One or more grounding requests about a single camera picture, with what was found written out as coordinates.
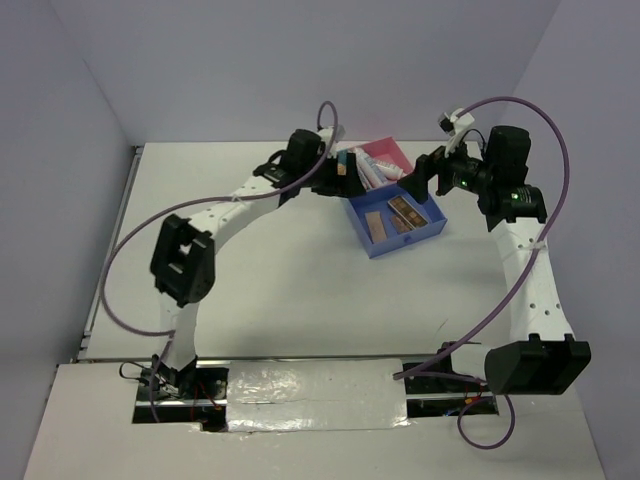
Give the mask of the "white pink tube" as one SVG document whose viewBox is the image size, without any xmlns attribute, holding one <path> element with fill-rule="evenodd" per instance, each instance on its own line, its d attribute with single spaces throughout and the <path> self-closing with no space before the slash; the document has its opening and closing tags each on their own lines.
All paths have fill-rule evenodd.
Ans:
<svg viewBox="0 0 640 480">
<path fill-rule="evenodd" d="M 369 154 L 359 147 L 354 147 L 352 152 L 355 154 L 357 166 L 369 187 L 375 189 L 384 186 L 386 177 Z"/>
</svg>

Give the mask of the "glitter eyeshadow palette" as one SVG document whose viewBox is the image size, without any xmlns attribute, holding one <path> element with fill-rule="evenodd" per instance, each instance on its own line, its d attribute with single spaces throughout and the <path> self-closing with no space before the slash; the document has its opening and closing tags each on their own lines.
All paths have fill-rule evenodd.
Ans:
<svg viewBox="0 0 640 480">
<path fill-rule="evenodd" d="M 339 151 L 336 157 L 336 170 L 339 176 L 346 176 L 348 173 L 348 151 Z"/>
</svg>

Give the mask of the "pink rectangular palette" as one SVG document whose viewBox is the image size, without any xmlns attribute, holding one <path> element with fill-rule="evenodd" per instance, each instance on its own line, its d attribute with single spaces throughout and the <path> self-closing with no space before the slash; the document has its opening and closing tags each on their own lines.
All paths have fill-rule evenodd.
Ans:
<svg viewBox="0 0 640 480">
<path fill-rule="evenodd" d="M 367 212 L 365 214 L 365 220 L 369 228 L 369 233 L 373 244 L 382 243 L 388 239 L 380 211 Z"/>
</svg>

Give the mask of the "gold rectangular palette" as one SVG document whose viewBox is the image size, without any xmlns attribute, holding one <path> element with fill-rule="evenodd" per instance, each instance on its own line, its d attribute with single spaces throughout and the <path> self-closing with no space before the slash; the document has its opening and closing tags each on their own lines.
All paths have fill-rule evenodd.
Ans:
<svg viewBox="0 0 640 480">
<path fill-rule="evenodd" d="M 403 219 L 412 229 L 425 227 L 429 221 L 424 217 L 409 201 L 401 195 L 392 197 L 388 205 L 401 219 Z"/>
</svg>

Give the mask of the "orange eyeshadow palette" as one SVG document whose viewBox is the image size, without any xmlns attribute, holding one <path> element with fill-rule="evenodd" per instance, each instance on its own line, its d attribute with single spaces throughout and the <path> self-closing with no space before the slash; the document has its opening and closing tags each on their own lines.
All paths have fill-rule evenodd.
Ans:
<svg viewBox="0 0 640 480">
<path fill-rule="evenodd" d="M 396 232 L 401 235 L 408 233 L 412 230 L 411 226 L 408 225 L 403 219 L 401 219 L 397 215 L 391 215 L 390 221 Z"/>
</svg>

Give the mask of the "small white pink bottle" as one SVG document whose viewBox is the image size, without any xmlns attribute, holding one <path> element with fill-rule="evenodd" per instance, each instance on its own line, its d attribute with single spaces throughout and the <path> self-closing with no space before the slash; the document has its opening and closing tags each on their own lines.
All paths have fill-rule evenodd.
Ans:
<svg viewBox="0 0 640 480">
<path fill-rule="evenodd" d="M 381 171 L 381 173 L 388 181 L 395 182 L 406 175 L 405 171 L 395 163 L 391 163 L 379 158 L 374 158 L 373 161 L 376 167 Z"/>
</svg>

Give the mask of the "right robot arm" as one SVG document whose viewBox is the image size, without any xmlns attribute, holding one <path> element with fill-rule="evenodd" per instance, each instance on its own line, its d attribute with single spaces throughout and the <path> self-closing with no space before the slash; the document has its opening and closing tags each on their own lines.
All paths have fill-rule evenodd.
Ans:
<svg viewBox="0 0 640 480">
<path fill-rule="evenodd" d="M 528 131 L 497 126 L 483 155 L 474 158 L 465 145 L 445 145 L 421 155 L 400 182 L 416 200 L 428 183 L 438 195 L 454 188 L 473 193 L 496 242 L 508 293 L 490 313 L 510 310 L 507 344 L 489 348 L 473 342 L 473 329 L 444 345 L 430 360 L 402 372 L 403 377 L 435 372 L 437 384 L 456 391 L 469 378 L 499 395 L 561 395 L 591 360 L 590 345 L 575 338 L 562 309 L 546 236 L 552 224 L 541 191 L 527 184 L 531 148 Z"/>
</svg>

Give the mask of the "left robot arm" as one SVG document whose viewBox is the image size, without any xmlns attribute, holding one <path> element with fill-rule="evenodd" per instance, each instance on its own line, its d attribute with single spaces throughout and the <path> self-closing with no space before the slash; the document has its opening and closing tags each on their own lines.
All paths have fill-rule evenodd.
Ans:
<svg viewBox="0 0 640 480">
<path fill-rule="evenodd" d="M 162 223 L 151 261 L 160 300 L 160 325 L 172 331 L 171 344 L 152 360 L 160 386 L 173 398 L 190 395 L 197 383 L 195 330 L 200 302 L 215 282 L 215 259 L 234 235 L 308 188 L 329 197 L 361 196 L 356 157 L 336 146 L 344 128 L 298 129 L 285 149 L 256 167 L 230 200 Z"/>
</svg>

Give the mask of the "three-compartment organizer tray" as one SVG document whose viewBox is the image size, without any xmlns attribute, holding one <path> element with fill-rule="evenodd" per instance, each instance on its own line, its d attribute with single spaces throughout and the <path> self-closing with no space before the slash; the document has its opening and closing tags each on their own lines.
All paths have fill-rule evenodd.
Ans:
<svg viewBox="0 0 640 480">
<path fill-rule="evenodd" d="M 413 166 L 397 142 L 387 137 L 350 147 L 365 194 L 344 201 L 345 210 L 370 258 L 382 256 L 439 235 L 447 218 L 436 202 L 414 200 L 397 181 Z"/>
</svg>

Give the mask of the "silver foil tape strip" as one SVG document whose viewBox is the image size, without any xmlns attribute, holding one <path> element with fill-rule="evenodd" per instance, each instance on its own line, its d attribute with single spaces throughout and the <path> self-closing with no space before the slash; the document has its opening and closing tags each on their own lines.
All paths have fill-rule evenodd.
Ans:
<svg viewBox="0 0 640 480">
<path fill-rule="evenodd" d="M 397 359 L 236 362 L 230 432 L 386 430 L 409 424 Z"/>
</svg>

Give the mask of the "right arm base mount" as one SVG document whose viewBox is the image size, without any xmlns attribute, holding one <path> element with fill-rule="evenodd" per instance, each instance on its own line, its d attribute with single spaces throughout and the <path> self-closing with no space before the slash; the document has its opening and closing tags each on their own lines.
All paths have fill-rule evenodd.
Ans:
<svg viewBox="0 0 640 480">
<path fill-rule="evenodd" d="M 436 376 L 411 376 L 404 379 L 409 419 L 458 416 L 469 406 L 467 415 L 498 415 L 497 402 L 484 384 L 458 379 L 451 358 L 426 369 Z"/>
</svg>

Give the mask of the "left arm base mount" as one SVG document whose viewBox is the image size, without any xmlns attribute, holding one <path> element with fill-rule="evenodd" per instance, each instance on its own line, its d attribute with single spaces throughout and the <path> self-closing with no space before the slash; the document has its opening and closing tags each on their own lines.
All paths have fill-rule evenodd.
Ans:
<svg viewBox="0 0 640 480">
<path fill-rule="evenodd" d="M 208 432 L 228 430 L 227 365 L 197 365 L 180 386 L 170 384 L 165 374 L 158 372 L 151 382 L 152 366 L 134 361 L 119 365 L 122 380 L 136 384 L 133 424 L 198 424 Z"/>
</svg>

